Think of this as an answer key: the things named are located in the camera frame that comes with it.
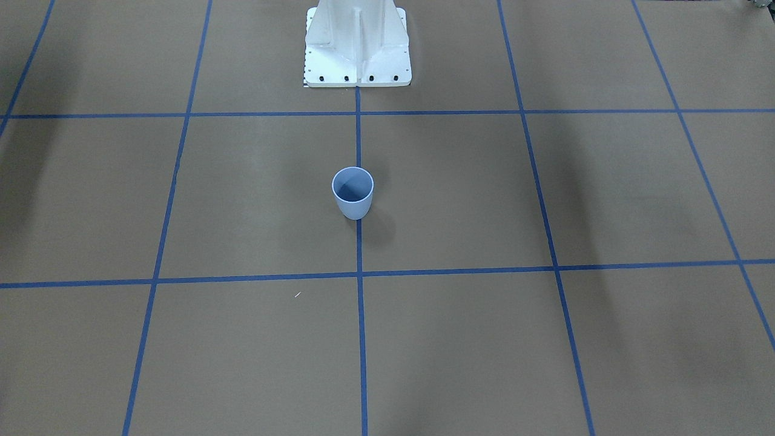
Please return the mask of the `blue cup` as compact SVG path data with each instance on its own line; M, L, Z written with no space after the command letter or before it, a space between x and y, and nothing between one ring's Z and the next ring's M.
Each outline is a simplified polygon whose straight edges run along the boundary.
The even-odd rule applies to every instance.
M331 190L342 215L362 220L371 209L375 182L368 170L346 167L332 177Z

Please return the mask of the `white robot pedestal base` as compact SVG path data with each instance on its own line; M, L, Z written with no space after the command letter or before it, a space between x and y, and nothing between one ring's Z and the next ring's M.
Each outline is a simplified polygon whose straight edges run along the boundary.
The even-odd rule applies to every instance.
M306 12L305 30L304 86L412 83L407 14L393 1L319 1Z

